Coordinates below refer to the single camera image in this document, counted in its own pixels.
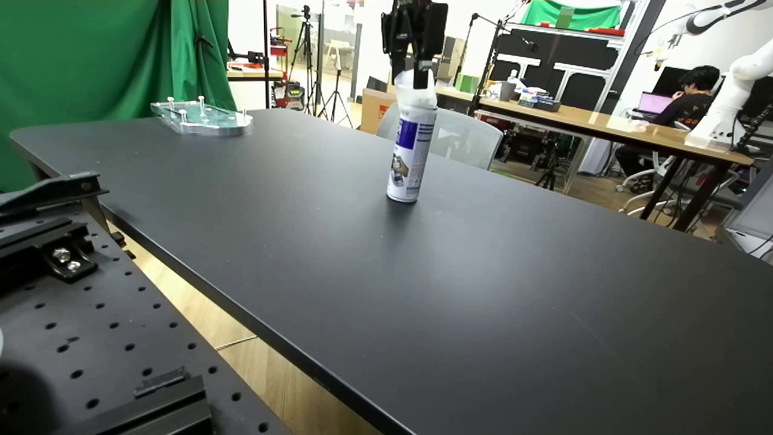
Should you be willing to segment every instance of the spray bottle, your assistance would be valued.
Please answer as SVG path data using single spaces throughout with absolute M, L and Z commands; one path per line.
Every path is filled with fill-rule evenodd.
M 397 79 L 398 134 L 392 149 L 387 197 L 397 204 L 416 204 L 426 175 L 438 122 L 432 73 L 426 90 L 412 90 L 412 70 Z

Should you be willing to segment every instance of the black table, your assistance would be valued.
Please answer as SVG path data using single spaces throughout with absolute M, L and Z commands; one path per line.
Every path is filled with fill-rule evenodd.
M 13 140 L 387 432 L 773 430 L 773 271 L 730 250 L 441 158 L 397 205 L 387 140 L 292 111 Z

